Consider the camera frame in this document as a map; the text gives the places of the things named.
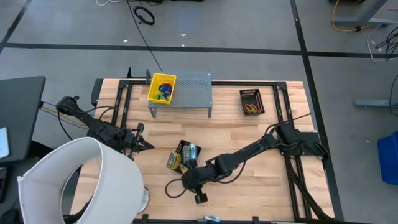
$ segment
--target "white lamp shade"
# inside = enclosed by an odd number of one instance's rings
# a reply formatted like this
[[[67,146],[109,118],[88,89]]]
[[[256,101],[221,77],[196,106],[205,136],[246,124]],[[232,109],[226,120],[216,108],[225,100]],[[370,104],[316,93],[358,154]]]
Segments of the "white lamp shade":
[[[64,185],[87,160],[101,156],[101,172],[93,198],[79,224],[128,224],[139,212],[144,184],[136,164],[93,138],[60,146],[18,178],[19,200],[26,224],[64,224]]]

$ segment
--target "black metal frame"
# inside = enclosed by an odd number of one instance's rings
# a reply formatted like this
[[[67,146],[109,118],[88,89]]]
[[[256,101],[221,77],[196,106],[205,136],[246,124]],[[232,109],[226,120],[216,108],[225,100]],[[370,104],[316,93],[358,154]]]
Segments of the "black metal frame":
[[[125,83],[128,83],[127,97],[126,97],[126,101],[125,101],[124,109],[123,109],[123,111],[126,112],[126,114],[123,113],[123,116],[125,117],[125,119],[122,119],[121,126],[126,125],[127,111],[128,111],[129,102],[131,99],[132,86],[133,85],[149,85],[150,84],[150,75],[148,75],[148,74],[149,74],[149,71],[147,70],[146,77],[134,78],[131,76],[131,69],[129,69],[127,77],[130,79],[119,81],[118,96],[115,101],[115,106],[117,106],[117,108],[115,108],[114,114],[113,114],[113,117],[115,117],[115,122],[116,122],[116,118],[118,115],[118,107],[120,106],[121,93],[122,93],[123,88],[125,86],[127,86],[127,85],[125,85]],[[287,119],[293,119],[292,109],[290,107],[290,100],[289,100],[289,94],[287,92],[286,82],[212,80],[211,85],[234,85],[234,86],[246,85],[246,86],[269,86],[269,87],[272,87],[273,92],[274,92],[275,107],[276,107],[278,122],[284,121],[284,116],[283,116],[282,107],[281,107],[281,103],[280,103],[279,91],[281,91],[282,95],[283,95]],[[97,80],[96,85],[92,92],[92,103],[95,106],[96,106],[96,103],[98,102],[98,97],[100,95],[101,86],[102,86],[102,80],[101,81]],[[304,176],[304,172],[303,172],[301,158],[300,158],[300,156],[295,156],[294,159],[296,162],[298,177],[299,177],[300,181],[303,183],[303,186],[305,187],[305,176]],[[285,166],[287,168],[288,164],[292,163],[290,160],[290,156],[284,155],[284,160],[285,160]],[[296,194],[296,190],[295,190],[295,184],[294,184],[293,180],[291,178],[289,178],[289,175],[287,175],[287,178],[288,178],[288,183],[289,183],[290,199],[292,202],[292,210],[293,210],[293,216],[294,216],[295,222],[298,222],[299,220],[311,220],[312,219],[311,208],[304,196],[303,196],[303,202],[304,202],[305,219],[300,217],[299,205],[297,202],[297,194]],[[187,223],[203,223],[203,222],[201,220],[150,220],[148,214],[143,214],[141,219],[134,219],[133,223],[159,223],[159,224],[181,223],[181,224],[187,224]],[[270,223],[270,222],[269,221],[260,222],[258,217],[253,217],[253,220],[251,220],[251,221],[221,221],[221,223],[242,224],[242,223]]]

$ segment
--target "perforated metal shelf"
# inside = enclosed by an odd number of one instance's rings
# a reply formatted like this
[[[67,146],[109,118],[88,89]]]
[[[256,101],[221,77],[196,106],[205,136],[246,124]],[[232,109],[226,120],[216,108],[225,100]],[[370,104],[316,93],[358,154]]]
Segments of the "perforated metal shelf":
[[[208,108],[211,117],[210,72],[163,72],[177,76],[172,103],[169,105],[148,101],[150,113],[155,118],[157,108]]]

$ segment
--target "white cord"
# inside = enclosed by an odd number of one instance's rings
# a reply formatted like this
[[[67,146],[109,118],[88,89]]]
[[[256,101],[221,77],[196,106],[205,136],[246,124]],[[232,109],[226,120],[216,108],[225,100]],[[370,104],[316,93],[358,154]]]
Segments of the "white cord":
[[[380,26],[381,26],[381,25],[379,25],[378,27],[374,28],[374,30],[372,30],[372,32],[370,32],[370,33],[368,34],[368,37],[366,38],[366,45],[368,46],[369,54],[371,55],[371,59],[372,59],[373,62],[386,62],[386,60],[383,60],[383,59],[375,60],[375,59],[373,58],[373,55],[372,55],[371,46],[369,45],[369,37],[370,37],[370,36],[373,34],[373,32],[376,31]],[[390,58],[388,61],[390,61],[390,60],[395,60],[395,59],[398,59],[398,57]]]
[[[109,2],[118,3],[120,0],[116,0],[116,1],[113,1],[113,0],[106,0],[106,2],[105,2],[104,4],[100,4],[100,3],[98,2],[98,0],[95,0],[95,1],[97,2],[97,5],[99,5],[99,6],[106,6]]]

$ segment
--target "table leg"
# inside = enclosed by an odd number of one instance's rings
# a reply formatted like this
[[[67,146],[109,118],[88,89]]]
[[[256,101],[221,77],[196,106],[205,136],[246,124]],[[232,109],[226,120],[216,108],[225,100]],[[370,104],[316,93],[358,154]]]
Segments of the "table leg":
[[[153,118],[156,118],[156,108],[149,108],[149,111]]]
[[[208,117],[209,117],[209,118],[211,118],[211,109],[212,109],[212,108],[208,108],[208,109],[207,109],[207,113],[208,113]]]

